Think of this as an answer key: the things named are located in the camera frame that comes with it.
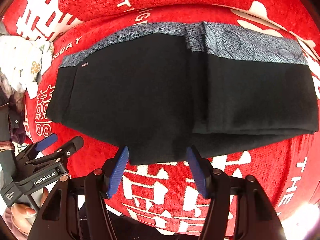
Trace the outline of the person's left hand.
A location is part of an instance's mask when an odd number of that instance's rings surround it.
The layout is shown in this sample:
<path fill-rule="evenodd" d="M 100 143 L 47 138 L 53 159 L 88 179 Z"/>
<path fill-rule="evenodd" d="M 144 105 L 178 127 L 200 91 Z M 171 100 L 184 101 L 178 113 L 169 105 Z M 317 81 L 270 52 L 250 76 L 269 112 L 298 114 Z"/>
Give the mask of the person's left hand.
<path fill-rule="evenodd" d="M 17 239 L 27 239 L 32 228 L 31 219 L 36 211 L 24 204 L 15 203 L 7 207 L 3 213 L 3 220 Z"/>

